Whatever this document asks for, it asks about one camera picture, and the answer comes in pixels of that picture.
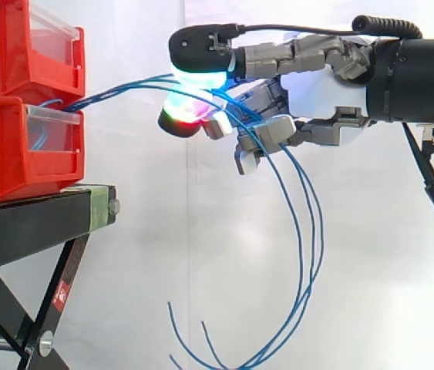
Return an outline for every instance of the black metal stand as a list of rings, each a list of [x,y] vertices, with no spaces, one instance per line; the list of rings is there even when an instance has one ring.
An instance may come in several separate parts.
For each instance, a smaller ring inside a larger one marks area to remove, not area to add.
[[[16,352],[18,370],[66,370],[53,348],[89,234],[113,224],[116,189],[81,186],[51,197],[0,204],[0,266],[66,242],[32,320],[0,278],[0,350]]]

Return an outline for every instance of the black fingertip cap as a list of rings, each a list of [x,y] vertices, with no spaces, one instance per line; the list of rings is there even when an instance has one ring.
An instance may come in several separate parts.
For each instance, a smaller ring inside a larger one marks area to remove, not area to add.
[[[158,117],[158,126],[170,135],[187,138],[196,135],[201,128],[201,123],[185,123],[178,121],[169,116],[165,109],[162,109]]]

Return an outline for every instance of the coiled black cable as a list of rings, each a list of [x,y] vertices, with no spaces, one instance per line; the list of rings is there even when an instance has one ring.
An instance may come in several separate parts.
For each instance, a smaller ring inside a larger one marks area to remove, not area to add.
[[[401,39],[421,39],[422,32],[409,21],[358,15],[352,22],[354,31],[373,36],[395,36]]]

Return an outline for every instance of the glowing fingertip sensor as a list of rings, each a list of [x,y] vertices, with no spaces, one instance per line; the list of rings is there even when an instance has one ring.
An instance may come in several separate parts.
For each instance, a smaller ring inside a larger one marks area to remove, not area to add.
[[[172,73],[177,81],[183,85],[197,89],[219,89],[227,81],[226,72],[189,73],[181,71],[172,65]]]

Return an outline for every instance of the red storage bin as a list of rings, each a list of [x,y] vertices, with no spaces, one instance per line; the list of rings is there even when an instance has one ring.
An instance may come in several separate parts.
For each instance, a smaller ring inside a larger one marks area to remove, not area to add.
[[[81,113],[0,97],[0,202],[58,193],[81,180],[83,148]]]
[[[0,96],[38,105],[85,95],[85,48],[75,29],[31,5],[0,0]]]

